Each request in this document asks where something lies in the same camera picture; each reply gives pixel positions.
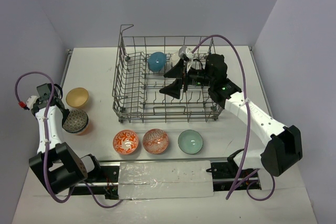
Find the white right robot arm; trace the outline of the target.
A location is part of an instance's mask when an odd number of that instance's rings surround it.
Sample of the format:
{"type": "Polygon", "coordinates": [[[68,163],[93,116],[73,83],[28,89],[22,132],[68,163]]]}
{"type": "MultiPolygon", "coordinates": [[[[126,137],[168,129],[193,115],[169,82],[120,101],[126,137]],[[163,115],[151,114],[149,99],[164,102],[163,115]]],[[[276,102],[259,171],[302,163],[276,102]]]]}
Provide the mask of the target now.
{"type": "Polygon", "coordinates": [[[174,82],[160,89],[161,94],[179,99],[188,86],[207,87],[216,104],[249,125],[262,141],[262,149],[246,154],[238,150],[229,156],[228,171],[233,177],[240,177],[246,169],[264,169],[278,177],[302,159],[300,130],[294,125],[287,127],[276,121],[244,97],[241,88],[227,77],[224,56],[208,55],[205,67],[201,69],[188,68],[187,62],[180,59],[164,77],[173,78],[174,82]]]}

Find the white bowl orange rim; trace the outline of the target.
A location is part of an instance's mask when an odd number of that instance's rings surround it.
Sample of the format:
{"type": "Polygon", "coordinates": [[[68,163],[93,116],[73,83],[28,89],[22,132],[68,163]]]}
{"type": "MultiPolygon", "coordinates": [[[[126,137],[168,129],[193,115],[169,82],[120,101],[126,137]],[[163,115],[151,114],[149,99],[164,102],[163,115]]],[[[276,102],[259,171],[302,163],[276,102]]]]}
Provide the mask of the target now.
{"type": "Polygon", "coordinates": [[[171,65],[171,67],[176,66],[179,63],[180,60],[181,60],[181,57],[180,57],[178,51],[175,52],[175,53],[173,53],[173,54],[171,54],[171,56],[170,56],[170,65],[171,65]]]}

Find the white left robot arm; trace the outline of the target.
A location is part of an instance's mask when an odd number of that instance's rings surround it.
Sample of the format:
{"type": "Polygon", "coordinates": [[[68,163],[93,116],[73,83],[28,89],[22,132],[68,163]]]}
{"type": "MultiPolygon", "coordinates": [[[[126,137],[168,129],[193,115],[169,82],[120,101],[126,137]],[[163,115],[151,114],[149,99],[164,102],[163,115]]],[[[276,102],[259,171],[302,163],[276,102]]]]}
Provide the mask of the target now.
{"type": "Polygon", "coordinates": [[[102,167],[88,154],[80,158],[64,141],[63,131],[71,134],[84,132],[89,117],[83,110],[66,109],[51,83],[37,87],[39,97],[31,108],[39,125],[37,154],[29,159],[29,166],[42,185],[58,194],[81,181],[97,181],[102,167]]]}

